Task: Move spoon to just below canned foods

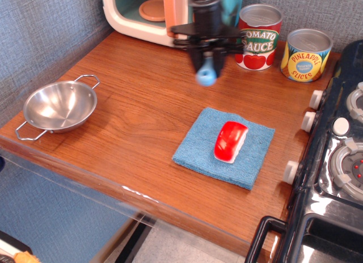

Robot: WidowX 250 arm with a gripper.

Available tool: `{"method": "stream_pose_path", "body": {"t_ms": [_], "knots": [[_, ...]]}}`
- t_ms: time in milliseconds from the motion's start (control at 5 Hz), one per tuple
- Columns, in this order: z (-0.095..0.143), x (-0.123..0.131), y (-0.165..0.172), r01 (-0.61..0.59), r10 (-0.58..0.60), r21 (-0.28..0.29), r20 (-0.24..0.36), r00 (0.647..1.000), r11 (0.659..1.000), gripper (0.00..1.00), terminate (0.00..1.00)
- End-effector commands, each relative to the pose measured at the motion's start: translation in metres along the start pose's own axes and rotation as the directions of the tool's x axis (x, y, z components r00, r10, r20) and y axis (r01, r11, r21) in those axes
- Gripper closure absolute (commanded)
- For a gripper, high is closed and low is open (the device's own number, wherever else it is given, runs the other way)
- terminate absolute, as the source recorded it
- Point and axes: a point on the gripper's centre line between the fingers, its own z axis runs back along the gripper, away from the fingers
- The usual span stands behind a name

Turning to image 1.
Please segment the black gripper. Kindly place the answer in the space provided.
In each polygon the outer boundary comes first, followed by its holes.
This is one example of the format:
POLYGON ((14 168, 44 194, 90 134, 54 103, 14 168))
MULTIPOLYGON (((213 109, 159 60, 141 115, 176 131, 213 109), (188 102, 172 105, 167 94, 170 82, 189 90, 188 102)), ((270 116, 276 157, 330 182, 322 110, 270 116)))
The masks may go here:
POLYGON ((244 52, 245 34, 223 23, 220 2, 191 2, 191 6, 194 21, 171 27, 173 34, 187 38, 175 39, 173 44, 187 50, 196 73, 204 64, 204 52, 213 53, 213 68, 220 76, 227 53, 244 52))

